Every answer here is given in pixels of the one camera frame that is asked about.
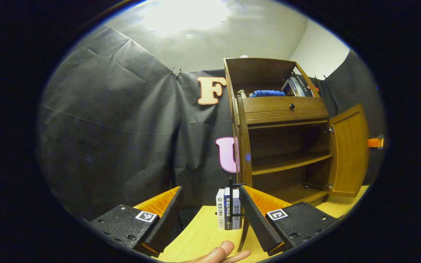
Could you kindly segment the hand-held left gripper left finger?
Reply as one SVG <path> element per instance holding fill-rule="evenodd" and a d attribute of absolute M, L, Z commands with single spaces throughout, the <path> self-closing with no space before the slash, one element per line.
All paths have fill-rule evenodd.
<path fill-rule="evenodd" d="M 178 186 L 135 206 L 117 205 L 86 226 L 114 247 L 157 258 L 176 237 L 182 202 Z"/>

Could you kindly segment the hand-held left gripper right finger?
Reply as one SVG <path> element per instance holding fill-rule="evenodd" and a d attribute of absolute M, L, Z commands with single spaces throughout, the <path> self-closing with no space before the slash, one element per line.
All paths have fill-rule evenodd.
<path fill-rule="evenodd" d="M 339 220 L 308 202 L 291 204 L 245 185 L 239 198 L 245 221 L 269 256 L 307 243 Z"/>

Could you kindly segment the wooden cabinet door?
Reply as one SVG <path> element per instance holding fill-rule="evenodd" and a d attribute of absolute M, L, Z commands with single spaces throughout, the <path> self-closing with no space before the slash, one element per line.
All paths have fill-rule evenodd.
<path fill-rule="evenodd" d="M 329 195 L 354 198 L 364 182 L 369 162 L 369 128 L 361 103 L 329 119 L 332 165 Z"/>
<path fill-rule="evenodd" d="M 253 186 L 252 156 L 248 124 L 244 111 L 243 97 L 237 95 L 231 100 L 232 129 L 236 162 L 236 183 Z"/>

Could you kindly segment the wooden double-door shoe cabinet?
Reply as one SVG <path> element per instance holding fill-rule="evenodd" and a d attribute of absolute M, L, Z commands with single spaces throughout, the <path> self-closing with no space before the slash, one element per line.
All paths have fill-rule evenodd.
<path fill-rule="evenodd" d="M 281 91 L 289 77 L 302 75 L 313 93 L 313 83 L 297 62 L 270 58 L 225 58 L 228 97 L 244 90 Z M 326 201 L 332 165 L 329 119 L 248 125 L 253 186 L 289 203 Z"/>

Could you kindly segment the light grey standing book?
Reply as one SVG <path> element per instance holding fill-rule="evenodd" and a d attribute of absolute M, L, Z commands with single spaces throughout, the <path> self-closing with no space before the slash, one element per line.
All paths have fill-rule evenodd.
<path fill-rule="evenodd" d="M 239 214 L 241 212 L 241 204 L 239 200 L 239 190 L 237 188 L 232 190 L 232 204 L 233 214 Z M 241 216 L 232 217 L 232 230 L 238 230 L 241 228 Z"/>

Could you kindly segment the white standing book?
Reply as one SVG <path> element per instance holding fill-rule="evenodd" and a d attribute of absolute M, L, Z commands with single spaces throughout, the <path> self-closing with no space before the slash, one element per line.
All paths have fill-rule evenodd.
<path fill-rule="evenodd" d="M 224 229 L 224 192 L 225 188 L 220 188 L 216 195 L 216 215 L 219 229 Z"/>

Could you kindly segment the black spine book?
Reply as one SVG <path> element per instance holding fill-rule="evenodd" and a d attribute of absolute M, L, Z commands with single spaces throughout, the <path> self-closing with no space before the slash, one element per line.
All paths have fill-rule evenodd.
<path fill-rule="evenodd" d="M 313 97 L 313 93 L 312 93 L 311 89 L 309 88 L 308 83 L 303 78 L 303 76 L 302 75 L 295 75 L 295 77 L 296 77 L 299 85 L 303 89 L 303 93 L 304 93 L 305 97 Z"/>

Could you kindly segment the pale green spine book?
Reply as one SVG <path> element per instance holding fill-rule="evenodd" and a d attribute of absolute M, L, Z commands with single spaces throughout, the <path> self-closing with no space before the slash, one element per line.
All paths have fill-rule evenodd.
<path fill-rule="evenodd" d="M 304 94 L 304 90 L 301 87 L 301 85 L 299 85 L 299 82 L 297 81 L 297 79 L 295 77 L 290 77 L 290 81 L 293 83 L 294 85 L 294 93 L 298 96 L 298 97 L 305 97 Z"/>

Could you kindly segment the white blue shelf book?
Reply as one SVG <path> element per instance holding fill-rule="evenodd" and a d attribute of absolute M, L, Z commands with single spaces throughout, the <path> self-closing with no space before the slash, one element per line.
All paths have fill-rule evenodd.
<path fill-rule="evenodd" d="M 291 85 L 291 79 L 287 78 L 286 81 L 284 82 L 281 91 L 286 95 L 286 96 L 295 96 L 295 93 L 292 89 L 292 85 Z"/>

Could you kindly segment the black backdrop cloth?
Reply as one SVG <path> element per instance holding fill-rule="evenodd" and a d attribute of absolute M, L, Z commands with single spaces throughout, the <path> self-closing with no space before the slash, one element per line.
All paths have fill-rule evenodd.
<path fill-rule="evenodd" d="M 182 186 L 181 215 L 216 205 L 236 180 L 223 69 L 170 74 L 130 37 L 102 26 L 69 51 L 42 95 L 39 154 L 47 182 L 73 216 L 94 219 Z M 339 112 L 315 88 L 329 119 Z"/>

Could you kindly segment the blue folded towel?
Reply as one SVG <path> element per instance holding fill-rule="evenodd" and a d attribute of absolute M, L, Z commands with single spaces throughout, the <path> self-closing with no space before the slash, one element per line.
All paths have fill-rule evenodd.
<path fill-rule="evenodd" d="M 273 97 L 273 96 L 285 97 L 286 94 L 282 91 L 276 91 L 276 90 L 257 90 L 257 91 L 254 91 L 250 97 Z"/>

